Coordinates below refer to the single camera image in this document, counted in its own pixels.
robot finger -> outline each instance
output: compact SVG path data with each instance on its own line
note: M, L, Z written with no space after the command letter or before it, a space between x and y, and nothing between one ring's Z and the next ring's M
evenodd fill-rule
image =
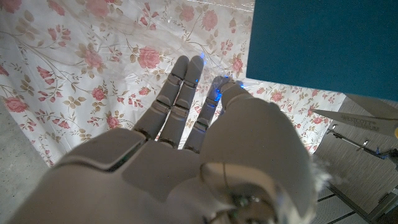
M223 95L221 102L223 110L227 110L235 101L253 98L253 96L243 88L241 81L230 80L227 84L221 87L221 94Z
M159 142L178 147L202 70L203 59L194 56L188 65L180 93L160 134Z
M211 83L206 100L201 108L198 119L195 121L191 133L184 144L184 149L199 153L207 128L210 126L211 120L214 117L218 102L221 97L220 88L228 83L228 77L216 77Z
M180 85L185 78L188 64L189 58L186 56L181 56L177 59L156 100L134 125L133 130L145 134L147 139L156 138L177 97Z

scissor blade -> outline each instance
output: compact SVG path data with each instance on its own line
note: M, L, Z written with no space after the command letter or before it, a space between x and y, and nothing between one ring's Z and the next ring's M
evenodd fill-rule
M398 119L398 109L377 98L345 95L377 118Z
M313 112L357 128L362 128L398 138L398 136L396 136L396 131L398 130L398 120L379 119L369 116L324 110L313 110Z

plastic sheet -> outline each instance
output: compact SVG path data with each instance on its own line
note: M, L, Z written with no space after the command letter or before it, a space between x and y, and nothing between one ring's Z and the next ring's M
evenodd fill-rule
M246 77L253 1L5 1L0 22L0 95L48 165L111 128L131 129L180 55L206 62L182 142L211 81L244 83L277 103L308 150L344 96ZM217 109L215 118L220 113Z

blue board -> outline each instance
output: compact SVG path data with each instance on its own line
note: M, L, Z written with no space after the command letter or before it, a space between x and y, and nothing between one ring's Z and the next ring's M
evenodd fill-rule
M398 101L398 1L263 1L248 78Z

robotic hand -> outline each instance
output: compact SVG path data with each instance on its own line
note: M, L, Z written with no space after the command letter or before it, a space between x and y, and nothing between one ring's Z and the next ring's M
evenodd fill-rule
M202 69L200 57L180 57L132 131L72 150L11 223L308 223L317 199L308 153L278 106L238 82L214 79L177 150Z

